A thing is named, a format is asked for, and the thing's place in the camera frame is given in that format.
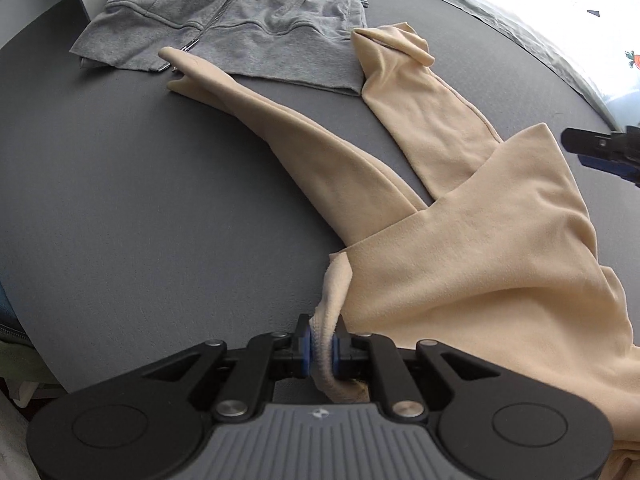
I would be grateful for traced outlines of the beige long sleeve shirt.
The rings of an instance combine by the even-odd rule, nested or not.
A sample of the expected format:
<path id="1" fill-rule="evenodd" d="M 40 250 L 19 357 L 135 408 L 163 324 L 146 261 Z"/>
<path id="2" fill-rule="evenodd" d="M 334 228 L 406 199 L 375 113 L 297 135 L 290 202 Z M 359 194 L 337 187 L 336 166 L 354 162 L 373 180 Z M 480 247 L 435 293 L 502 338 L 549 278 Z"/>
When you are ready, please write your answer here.
<path id="1" fill-rule="evenodd" d="M 311 330 L 314 383 L 330 399 L 367 399 L 338 380 L 338 321 L 409 348 L 434 338 L 582 396 L 606 415 L 614 445 L 602 474 L 639 474 L 639 350 L 626 295 L 598 260 L 597 234 L 549 128 L 500 138 L 432 71 L 406 23 L 357 28 L 363 101 L 427 189 L 421 198 L 376 157 L 235 82 L 204 58 L 166 47 L 173 92 L 238 118 L 266 141 L 343 241 Z"/>

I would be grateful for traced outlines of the grey zip hoodie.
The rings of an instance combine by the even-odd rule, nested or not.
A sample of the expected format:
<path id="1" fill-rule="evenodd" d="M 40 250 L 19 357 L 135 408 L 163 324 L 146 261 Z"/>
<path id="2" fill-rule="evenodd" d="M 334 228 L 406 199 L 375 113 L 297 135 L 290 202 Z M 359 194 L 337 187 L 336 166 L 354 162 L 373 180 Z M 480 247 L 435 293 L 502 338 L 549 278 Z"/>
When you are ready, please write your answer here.
<path id="1" fill-rule="evenodd" d="M 359 94 L 362 0 L 106 0 L 70 50 L 85 66 L 161 73 L 172 47 L 228 74 Z"/>

